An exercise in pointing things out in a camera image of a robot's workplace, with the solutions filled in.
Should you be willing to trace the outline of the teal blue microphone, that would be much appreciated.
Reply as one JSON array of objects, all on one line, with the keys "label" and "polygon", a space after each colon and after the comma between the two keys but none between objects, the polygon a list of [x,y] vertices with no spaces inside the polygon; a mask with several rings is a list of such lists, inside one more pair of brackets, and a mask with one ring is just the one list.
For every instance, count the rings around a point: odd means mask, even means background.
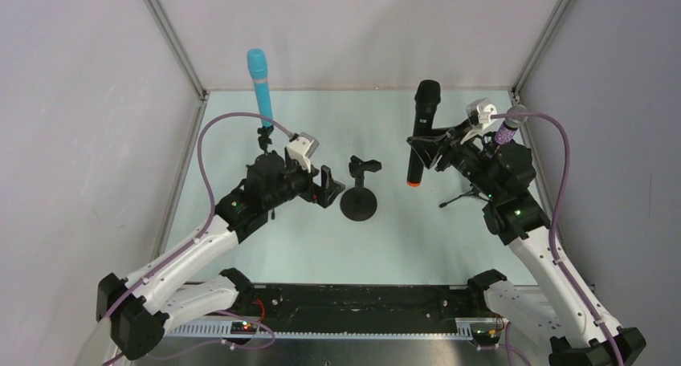
[{"label": "teal blue microphone", "polygon": [[264,127],[271,127],[272,123],[272,108],[270,88],[268,84],[268,65],[267,58],[262,49],[253,48],[247,52],[247,69],[251,76],[256,102],[258,105],[258,112],[264,117],[262,124]]}]

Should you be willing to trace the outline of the black round base stand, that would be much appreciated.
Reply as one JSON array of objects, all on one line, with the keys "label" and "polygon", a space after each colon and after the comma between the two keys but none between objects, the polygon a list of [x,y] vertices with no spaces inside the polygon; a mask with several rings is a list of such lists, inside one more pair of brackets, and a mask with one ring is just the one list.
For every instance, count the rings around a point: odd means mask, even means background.
[{"label": "black round base stand", "polygon": [[354,179],[354,186],[347,189],[340,200],[340,210],[347,219],[364,222],[376,213],[377,197],[365,187],[365,174],[376,173],[381,169],[380,161],[363,161],[357,156],[350,157],[349,174]]}]

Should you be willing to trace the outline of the black orange-tipped microphone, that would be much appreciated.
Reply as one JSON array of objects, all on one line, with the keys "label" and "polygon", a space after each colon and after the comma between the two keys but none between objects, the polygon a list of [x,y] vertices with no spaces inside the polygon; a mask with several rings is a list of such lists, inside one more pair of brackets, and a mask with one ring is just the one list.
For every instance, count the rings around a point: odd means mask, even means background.
[{"label": "black orange-tipped microphone", "polygon": [[[425,79],[418,85],[414,96],[415,117],[412,136],[426,136],[432,129],[434,115],[441,102],[441,86],[438,81]],[[422,181],[423,163],[418,154],[411,149],[406,183],[418,187]]]}]

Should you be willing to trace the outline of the purple glitter microphone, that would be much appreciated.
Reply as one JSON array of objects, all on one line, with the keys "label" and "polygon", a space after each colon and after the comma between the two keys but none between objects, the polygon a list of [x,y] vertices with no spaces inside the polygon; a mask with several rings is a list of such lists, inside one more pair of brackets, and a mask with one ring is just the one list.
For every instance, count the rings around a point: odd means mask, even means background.
[{"label": "purple glitter microphone", "polygon": [[522,104],[514,105],[507,110],[503,123],[492,139],[495,145],[501,146],[513,140],[520,126],[527,120],[527,116],[521,115],[521,113],[526,111],[527,108]]}]

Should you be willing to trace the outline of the black tripod clip stand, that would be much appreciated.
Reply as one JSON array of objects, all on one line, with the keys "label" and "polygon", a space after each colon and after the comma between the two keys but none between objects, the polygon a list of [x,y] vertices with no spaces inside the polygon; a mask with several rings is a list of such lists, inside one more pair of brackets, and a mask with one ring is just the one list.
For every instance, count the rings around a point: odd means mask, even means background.
[{"label": "black tripod clip stand", "polygon": [[272,162],[271,157],[268,154],[268,147],[272,144],[271,134],[274,131],[273,125],[263,125],[257,130],[259,147],[263,151],[263,154],[257,158],[259,161],[259,187],[260,192],[264,193],[267,188],[267,179],[271,177],[272,173]]}]

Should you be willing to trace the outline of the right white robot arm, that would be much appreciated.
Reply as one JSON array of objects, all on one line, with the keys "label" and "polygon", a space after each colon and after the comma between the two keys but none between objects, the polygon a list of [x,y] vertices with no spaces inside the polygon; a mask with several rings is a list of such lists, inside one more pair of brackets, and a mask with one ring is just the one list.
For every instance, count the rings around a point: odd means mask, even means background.
[{"label": "right white robot arm", "polygon": [[536,280],[546,305],[531,300],[497,270],[467,282],[484,305],[526,336],[548,341],[551,365],[632,365],[646,346],[636,327],[623,327],[576,272],[561,244],[550,238],[550,220],[529,192],[536,176],[532,152],[515,141],[478,147],[452,131],[411,136],[412,152],[427,169],[457,169],[485,195],[483,218]]}]

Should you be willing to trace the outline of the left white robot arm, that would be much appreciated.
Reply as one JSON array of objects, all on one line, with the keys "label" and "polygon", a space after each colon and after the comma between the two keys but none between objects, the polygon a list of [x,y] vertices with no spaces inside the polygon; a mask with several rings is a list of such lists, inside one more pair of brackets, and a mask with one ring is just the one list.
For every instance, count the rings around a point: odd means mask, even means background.
[{"label": "left white robot arm", "polygon": [[251,285],[236,269],[200,285],[186,286],[187,280],[264,226],[275,208],[299,197],[326,209],[344,189],[326,165],[304,166],[276,152],[258,156],[239,184],[211,204],[203,226],[139,270],[99,281],[96,320],[111,324],[123,357],[148,355],[174,328],[231,308]]}]

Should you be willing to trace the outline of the black shock mount tripod stand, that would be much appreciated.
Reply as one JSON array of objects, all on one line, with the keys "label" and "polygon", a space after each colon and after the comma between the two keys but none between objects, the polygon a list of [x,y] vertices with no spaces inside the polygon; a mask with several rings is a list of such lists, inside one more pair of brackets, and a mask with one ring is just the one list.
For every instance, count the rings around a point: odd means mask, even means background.
[{"label": "black shock mount tripod stand", "polygon": [[440,203],[444,208],[464,197],[475,197],[485,201],[497,201],[516,194],[520,184],[510,163],[504,163],[501,146],[493,143],[491,132],[477,136],[463,145],[449,147],[441,158],[445,168],[455,168],[470,182],[470,189],[454,198]]}]

